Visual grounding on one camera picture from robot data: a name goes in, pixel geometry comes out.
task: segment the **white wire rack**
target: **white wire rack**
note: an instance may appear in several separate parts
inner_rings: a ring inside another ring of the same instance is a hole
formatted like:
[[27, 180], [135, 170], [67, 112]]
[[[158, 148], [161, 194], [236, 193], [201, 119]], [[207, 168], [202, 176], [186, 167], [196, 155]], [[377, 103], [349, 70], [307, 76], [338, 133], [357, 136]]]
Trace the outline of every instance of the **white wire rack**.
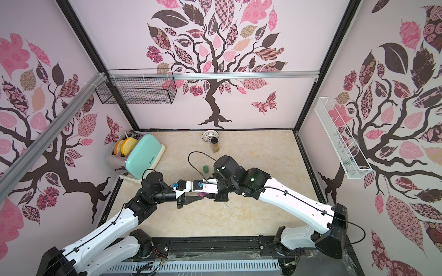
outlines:
[[[316, 104], [315, 112], [318, 115], [318, 118], [325, 129], [325, 132], [330, 138], [333, 148], [336, 151], [336, 154], [342, 164], [342, 167], [348, 179], [361, 179], [364, 176], [366, 176], [369, 172], [371, 172], [373, 169], [368, 163], [364, 153], [361, 151], [361, 148], [359, 147], [357, 140], [353, 137], [352, 131], [349, 129], [349, 127], [346, 124], [343, 124], [342, 127], [347, 128], [348, 130], [347, 133], [350, 134], [351, 138], [347, 140], [348, 145], [346, 141], [344, 141], [341, 133], [339, 132], [338, 128], [335, 125], [335, 123], [337, 121], [339, 122], [339, 120], [342, 120], [342, 122], [344, 122], [344, 120], [341, 117], [341, 114], [339, 114], [338, 110], [335, 110], [338, 114], [338, 117], [335, 120], [332, 120], [332, 118], [328, 114], [329, 111], [334, 109], [335, 106], [333, 105], [333, 102], [329, 97], [321, 97], [319, 98], [318, 103]], [[365, 160], [364, 164], [358, 164], [354, 159], [352, 152], [356, 151], [358, 153], [361, 153], [362, 156], [364, 157]]]

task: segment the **black cable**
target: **black cable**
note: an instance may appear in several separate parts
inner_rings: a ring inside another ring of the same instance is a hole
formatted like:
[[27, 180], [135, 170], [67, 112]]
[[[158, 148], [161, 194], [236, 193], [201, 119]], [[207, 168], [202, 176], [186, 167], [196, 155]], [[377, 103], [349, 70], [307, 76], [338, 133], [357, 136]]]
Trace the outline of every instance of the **black cable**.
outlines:
[[364, 228], [362, 228], [362, 227], [360, 227], [359, 225], [357, 225], [357, 224], [355, 224], [355, 223], [353, 223], [353, 222], [350, 222], [350, 221], [348, 221], [348, 220], [344, 220], [344, 219], [340, 219], [340, 218], [338, 218], [338, 217], [332, 216], [332, 215], [330, 215], [330, 214], [324, 212], [323, 210], [320, 210], [320, 209], [316, 208], [315, 206], [308, 204], [307, 202], [305, 202], [305, 201], [303, 201], [302, 199], [300, 199], [300, 198], [298, 198], [298, 197], [292, 195], [291, 193], [289, 193], [289, 192], [287, 192], [287, 191], [283, 191], [283, 190], [281, 190], [281, 189], [274, 188], [274, 187], [262, 187], [261, 189], [258, 189], [258, 190], [256, 190], [256, 191], [254, 191], [253, 193], [251, 193], [251, 195], [254, 194], [254, 193], [257, 193], [257, 192], [259, 192], [259, 191], [261, 191], [261, 190], [264, 190], [264, 189], [275, 189], [275, 190], [278, 190], [278, 191], [280, 191], [280, 192], [283, 192], [284, 194], [288, 194], [289, 196], [296, 198], [297, 200], [299, 200], [299, 201], [301, 201], [301, 202], [307, 204], [308, 206], [312, 207], [313, 209], [316, 209], [317, 211], [320, 211], [321, 214], [326, 214], [326, 215], [328, 215], [328, 216], [330, 216], [330, 217], [332, 217], [332, 218], [336, 218], [336, 219], [339, 219], [339, 220], [344, 221], [344, 222], [346, 222], [346, 223], [350, 223], [350, 224], [353, 224], [353, 225], [359, 227], [359, 228], [364, 232], [364, 236], [362, 237], [362, 239], [358, 240], [357, 242], [351, 242], [350, 244], [355, 244], [355, 243], [358, 243], [358, 242], [362, 242], [362, 241], [365, 239], [366, 233], [365, 233]]
[[[77, 250], [78, 248], [82, 247], [82, 246], [85, 245], [86, 243], [88, 243], [88, 242], [90, 242], [91, 240], [95, 239], [98, 235], [100, 235], [101, 233], [103, 233], [104, 231], [106, 231], [106, 229], [109, 228], [111, 225], [114, 225], [115, 222], [117, 221], [118, 217], [120, 216], [121, 212], [123, 211], [123, 209], [124, 209], [124, 205], [125, 205], [125, 204], [126, 204], [126, 203], [123, 204], [123, 206], [121, 207], [120, 212], [118, 213], [118, 216], [115, 218], [115, 220], [114, 220], [111, 224], [109, 224], [105, 229], [103, 229], [100, 233], [98, 233], [97, 235], [95, 235], [94, 237], [92, 237], [90, 240], [88, 240], [88, 241], [84, 242], [83, 244], [81, 244], [80, 246], [75, 247], [74, 249], [72, 249], [72, 251], [69, 252], [69, 253], [67, 253], [66, 255], [64, 255], [64, 257], [67, 257], [70, 253], [74, 252], [75, 250]], [[61, 258], [60, 260], [58, 260], [58, 261], [56, 261], [55, 263], [53, 263], [50, 267], [48, 267], [48, 268], [46, 269], [45, 273], [43, 273], [43, 275], [45, 275], [45, 274], [46, 274], [46, 273], [47, 273], [47, 272], [48, 272], [48, 271], [49, 271], [54, 265], [56, 265], [57, 263], [59, 263], [61, 260], [63, 260], [63, 258]]]

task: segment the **mint green toaster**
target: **mint green toaster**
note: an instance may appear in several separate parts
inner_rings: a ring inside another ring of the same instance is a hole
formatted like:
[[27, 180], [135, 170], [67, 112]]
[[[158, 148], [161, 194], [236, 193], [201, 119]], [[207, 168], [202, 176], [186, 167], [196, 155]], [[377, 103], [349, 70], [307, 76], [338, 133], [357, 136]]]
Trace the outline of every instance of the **mint green toaster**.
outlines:
[[112, 147], [107, 154], [106, 161], [119, 174], [128, 172], [136, 180], [141, 180], [146, 169], [156, 167], [166, 147], [152, 134], [128, 133], [128, 136], [138, 140], [132, 151], [126, 156], [115, 155], [114, 147]]

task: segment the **marble floor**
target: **marble floor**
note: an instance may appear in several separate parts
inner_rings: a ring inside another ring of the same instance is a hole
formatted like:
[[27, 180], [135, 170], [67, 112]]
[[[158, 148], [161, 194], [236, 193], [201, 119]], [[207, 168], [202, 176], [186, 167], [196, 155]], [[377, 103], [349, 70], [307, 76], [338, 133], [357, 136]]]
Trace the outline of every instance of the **marble floor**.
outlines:
[[[163, 173], [167, 184], [179, 179], [201, 179], [187, 162], [191, 151], [202, 151], [215, 159], [227, 154], [248, 170], [262, 169], [287, 187], [317, 200], [309, 174], [296, 140], [290, 130], [219, 131], [220, 150], [212, 153], [202, 132], [151, 132], [166, 150], [155, 170]], [[210, 177], [214, 161], [193, 153], [192, 164], [202, 172], [207, 165]], [[131, 199], [141, 186], [124, 181], [109, 218], [116, 215], [123, 203]], [[274, 235], [280, 226], [307, 225], [297, 217], [269, 203], [229, 194], [228, 202], [207, 198], [177, 209], [175, 202], [158, 205], [158, 209], [138, 228], [152, 237], [246, 236]]]

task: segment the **aluminum rail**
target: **aluminum rail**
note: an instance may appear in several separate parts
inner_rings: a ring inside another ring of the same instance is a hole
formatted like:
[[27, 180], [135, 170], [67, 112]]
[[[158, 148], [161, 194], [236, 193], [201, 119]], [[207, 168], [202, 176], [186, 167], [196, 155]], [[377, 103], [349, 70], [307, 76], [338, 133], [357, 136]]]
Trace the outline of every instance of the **aluminum rail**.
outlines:
[[0, 178], [0, 202], [2, 202], [14, 187], [20, 182], [30, 167], [41, 157], [53, 140], [62, 132], [65, 126], [74, 117], [86, 101], [92, 96], [96, 85], [103, 82], [104, 73], [97, 74], [83, 86], [68, 106], [57, 115], [48, 128], [39, 135], [26, 151], [9, 167]]

